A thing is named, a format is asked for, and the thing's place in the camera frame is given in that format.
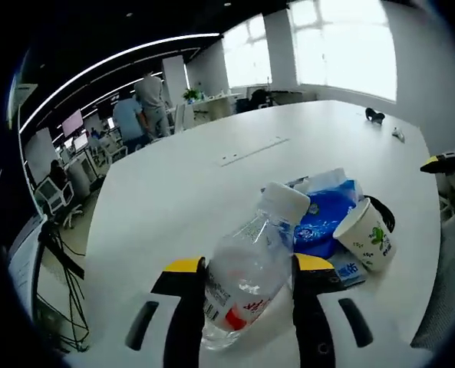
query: man in blue shirt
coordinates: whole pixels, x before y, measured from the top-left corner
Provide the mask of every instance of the man in blue shirt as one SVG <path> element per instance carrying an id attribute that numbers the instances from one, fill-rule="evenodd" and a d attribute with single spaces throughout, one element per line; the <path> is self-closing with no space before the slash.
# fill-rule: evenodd
<path id="1" fill-rule="evenodd" d="M 128 153 L 132 153 L 150 142 L 149 127 L 142 106 L 130 97 L 129 92 L 121 90 L 119 99 L 113 109 L 113 120 L 120 127 Z"/>

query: bottle label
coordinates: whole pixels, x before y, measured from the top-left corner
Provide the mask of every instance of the bottle label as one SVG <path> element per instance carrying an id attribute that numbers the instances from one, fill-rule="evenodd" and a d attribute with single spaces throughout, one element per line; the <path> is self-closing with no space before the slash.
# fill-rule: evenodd
<path id="1" fill-rule="evenodd" d="M 252 294 L 238 287 L 227 290 L 209 271 L 205 289 L 205 316 L 218 328 L 237 331 L 252 324 L 271 301 L 271 295 Z"/>

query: conference table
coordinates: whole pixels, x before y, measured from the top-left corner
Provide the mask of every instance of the conference table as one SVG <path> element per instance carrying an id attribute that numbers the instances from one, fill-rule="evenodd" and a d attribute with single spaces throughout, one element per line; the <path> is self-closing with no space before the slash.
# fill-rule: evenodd
<path id="1" fill-rule="evenodd" d="M 398 127 L 405 143 L 391 135 Z M 114 312 L 150 291 L 178 258 L 212 256 L 216 242 L 248 220 L 267 182 L 335 168 L 377 197 L 396 218 L 397 253 L 386 271 L 357 286 L 395 319 L 411 342 L 427 309 L 440 247 L 440 215 L 418 128 L 338 101 L 241 113 L 167 137 L 114 163 L 91 223 L 84 281 L 91 337 Z M 201 366 L 298 366 L 292 301 L 283 288 L 228 350 L 200 350 Z"/>

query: office chair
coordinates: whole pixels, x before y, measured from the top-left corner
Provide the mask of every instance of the office chair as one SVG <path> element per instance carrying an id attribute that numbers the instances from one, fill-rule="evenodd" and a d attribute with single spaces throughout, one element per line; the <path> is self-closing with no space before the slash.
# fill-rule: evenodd
<path id="1" fill-rule="evenodd" d="M 47 176 L 35 190 L 37 199 L 43 199 L 48 205 L 50 213 L 57 217 L 60 212 L 68 209 L 74 198 L 74 188 L 71 182 L 67 182 L 63 189 L 59 189 L 55 183 Z M 64 217 L 64 227 L 72 228 L 72 217 L 82 215 L 82 205 L 76 205 L 67 211 Z"/>
<path id="2" fill-rule="evenodd" d="M 118 143 L 109 136 L 103 136 L 99 139 L 99 144 L 106 154 L 108 165 L 115 163 L 119 159 L 124 158 L 128 154 L 126 146 L 118 146 Z"/>

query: man in gray shirt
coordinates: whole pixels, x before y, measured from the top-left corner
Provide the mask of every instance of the man in gray shirt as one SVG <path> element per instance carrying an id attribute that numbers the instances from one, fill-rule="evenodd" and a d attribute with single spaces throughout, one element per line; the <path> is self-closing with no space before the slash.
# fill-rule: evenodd
<path id="1" fill-rule="evenodd" d="M 153 137 L 155 138 L 157 135 L 157 124 L 159 124 L 163 136 L 170 136 L 169 121 L 162 97 L 162 80 L 153 77 L 149 72 L 143 76 L 143 80 L 135 83 L 134 90 L 142 104 Z"/>

